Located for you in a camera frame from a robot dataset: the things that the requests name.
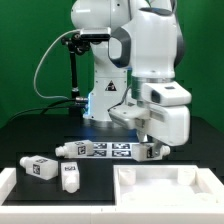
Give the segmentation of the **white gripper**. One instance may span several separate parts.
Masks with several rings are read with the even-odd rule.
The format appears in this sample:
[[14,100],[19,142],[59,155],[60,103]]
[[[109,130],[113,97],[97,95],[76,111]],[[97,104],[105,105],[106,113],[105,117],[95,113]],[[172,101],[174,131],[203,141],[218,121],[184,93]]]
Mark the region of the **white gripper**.
[[110,109],[109,116],[114,123],[124,128],[136,129],[140,143],[147,141],[146,135],[157,139],[152,147],[154,157],[160,155],[163,143],[179,146],[189,138],[190,113],[186,106],[162,107],[150,104],[148,108],[141,108],[137,105],[120,105]]

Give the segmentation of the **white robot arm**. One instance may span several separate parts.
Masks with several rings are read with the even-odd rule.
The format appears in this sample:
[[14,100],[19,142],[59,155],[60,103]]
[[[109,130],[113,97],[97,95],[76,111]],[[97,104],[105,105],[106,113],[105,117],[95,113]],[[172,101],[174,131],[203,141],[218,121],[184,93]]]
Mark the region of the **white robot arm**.
[[177,0],[76,0],[71,20],[94,57],[87,123],[134,130],[137,161],[189,137],[191,94],[175,81],[183,57]]

